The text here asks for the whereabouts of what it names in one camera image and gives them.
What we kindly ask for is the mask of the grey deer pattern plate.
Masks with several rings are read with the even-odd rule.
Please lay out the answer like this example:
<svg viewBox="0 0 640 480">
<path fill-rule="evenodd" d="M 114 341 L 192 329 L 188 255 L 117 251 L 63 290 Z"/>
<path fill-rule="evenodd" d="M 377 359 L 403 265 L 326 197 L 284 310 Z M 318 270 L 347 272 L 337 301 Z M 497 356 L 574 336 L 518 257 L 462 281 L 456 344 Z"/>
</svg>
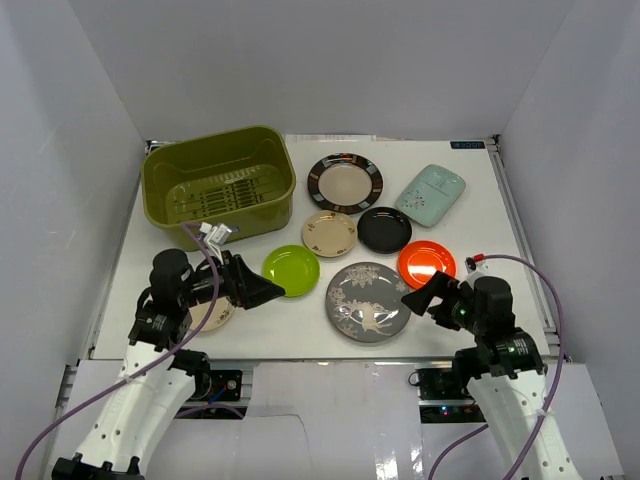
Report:
<svg viewBox="0 0 640 480">
<path fill-rule="evenodd" d="M 325 310 L 346 337 L 366 344 L 385 342 L 407 325 L 411 311 L 402 303 L 410 292 L 391 268 L 358 262 L 339 270 L 328 284 Z"/>
</svg>

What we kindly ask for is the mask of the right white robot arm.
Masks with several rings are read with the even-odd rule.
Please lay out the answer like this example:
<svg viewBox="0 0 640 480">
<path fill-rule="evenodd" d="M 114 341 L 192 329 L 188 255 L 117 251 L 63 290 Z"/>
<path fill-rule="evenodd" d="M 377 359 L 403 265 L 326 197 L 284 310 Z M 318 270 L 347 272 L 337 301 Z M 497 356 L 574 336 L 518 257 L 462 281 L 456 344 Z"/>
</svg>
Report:
<svg viewBox="0 0 640 480">
<path fill-rule="evenodd" d="M 516 324 L 507 281 L 474 273 L 460 282 L 438 271 L 402 302 L 441 327 L 472 334 L 474 346 L 454 356 L 451 384 L 479 406 L 506 478 L 579 478 L 551 410 L 558 384 L 546 381 L 535 341 Z"/>
</svg>

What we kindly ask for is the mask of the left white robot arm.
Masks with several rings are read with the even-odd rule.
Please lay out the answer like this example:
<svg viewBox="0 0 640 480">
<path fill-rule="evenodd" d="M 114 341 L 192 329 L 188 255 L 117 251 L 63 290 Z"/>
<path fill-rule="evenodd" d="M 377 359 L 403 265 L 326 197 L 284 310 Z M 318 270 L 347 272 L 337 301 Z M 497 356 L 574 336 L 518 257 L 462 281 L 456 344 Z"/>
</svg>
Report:
<svg viewBox="0 0 640 480">
<path fill-rule="evenodd" d="M 137 302 L 117 381 L 72 457 L 56 460 L 54 479 L 144 478 L 180 408 L 211 387 L 208 356 L 182 345 L 192 330 L 191 307 L 225 298 L 248 310 L 285 294 L 228 251 L 194 268 L 184 251 L 164 250 L 153 260 L 149 282 Z"/>
</svg>

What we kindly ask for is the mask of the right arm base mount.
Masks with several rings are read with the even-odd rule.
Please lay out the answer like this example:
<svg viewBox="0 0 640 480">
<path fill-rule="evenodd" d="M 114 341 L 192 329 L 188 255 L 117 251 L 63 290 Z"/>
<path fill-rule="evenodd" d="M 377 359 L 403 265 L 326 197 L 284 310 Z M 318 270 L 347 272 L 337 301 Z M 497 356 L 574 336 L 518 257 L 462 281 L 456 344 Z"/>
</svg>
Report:
<svg viewBox="0 0 640 480">
<path fill-rule="evenodd" d="M 423 424 L 485 421 L 479 406 L 461 389 L 451 369 L 418 369 L 407 382 L 417 390 Z"/>
</svg>

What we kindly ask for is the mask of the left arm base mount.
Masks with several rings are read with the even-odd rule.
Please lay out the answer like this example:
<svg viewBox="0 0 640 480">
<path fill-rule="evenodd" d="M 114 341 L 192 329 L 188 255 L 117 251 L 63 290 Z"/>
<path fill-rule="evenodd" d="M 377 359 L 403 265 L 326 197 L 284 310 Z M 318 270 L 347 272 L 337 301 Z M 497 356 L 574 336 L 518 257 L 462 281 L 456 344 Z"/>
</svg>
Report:
<svg viewBox="0 0 640 480">
<path fill-rule="evenodd" d="M 241 420 L 246 408 L 240 405 L 241 370 L 211 370 L 196 384 L 195 393 L 179 409 L 179 419 Z"/>
</svg>

